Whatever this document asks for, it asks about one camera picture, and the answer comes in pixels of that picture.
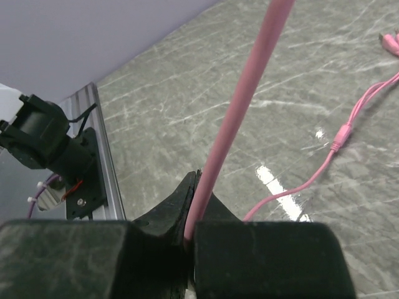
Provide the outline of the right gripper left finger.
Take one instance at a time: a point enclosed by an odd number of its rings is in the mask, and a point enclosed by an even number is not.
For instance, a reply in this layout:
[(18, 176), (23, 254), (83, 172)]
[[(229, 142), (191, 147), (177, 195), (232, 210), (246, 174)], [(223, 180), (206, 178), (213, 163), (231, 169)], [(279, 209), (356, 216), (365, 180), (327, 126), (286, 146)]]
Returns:
[(195, 193), (195, 172), (186, 174), (176, 189), (133, 223), (147, 235), (182, 246), (188, 211)]

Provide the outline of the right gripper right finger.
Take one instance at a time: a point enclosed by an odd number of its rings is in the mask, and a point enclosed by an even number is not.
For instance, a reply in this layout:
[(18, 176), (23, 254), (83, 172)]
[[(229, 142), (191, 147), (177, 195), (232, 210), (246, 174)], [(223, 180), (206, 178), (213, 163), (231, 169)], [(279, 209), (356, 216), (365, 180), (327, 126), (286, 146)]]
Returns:
[[(189, 177), (188, 195), (186, 196), (187, 223), (196, 222), (196, 220), (192, 221), (188, 214), (190, 212), (201, 175), (202, 172), (200, 169), (187, 173), (187, 176)], [(214, 193), (211, 194), (208, 205), (206, 206), (205, 212), (201, 219), (204, 221), (239, 221), (239, 219), (216, 197)]]

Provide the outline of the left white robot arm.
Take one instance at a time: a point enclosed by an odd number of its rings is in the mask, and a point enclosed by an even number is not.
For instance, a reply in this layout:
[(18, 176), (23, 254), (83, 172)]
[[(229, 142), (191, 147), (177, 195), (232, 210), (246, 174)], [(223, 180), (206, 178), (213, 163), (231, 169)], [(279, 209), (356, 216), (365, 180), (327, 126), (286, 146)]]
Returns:
[(48, 169), (66, 181), (83, 179), (95, 155), (82, 136), (94, 103), (70, 120), (63, 109), (37, 95), (19, 96), (22, 107), (11, 121), (1, 120), (1, 147), (29, 169)]

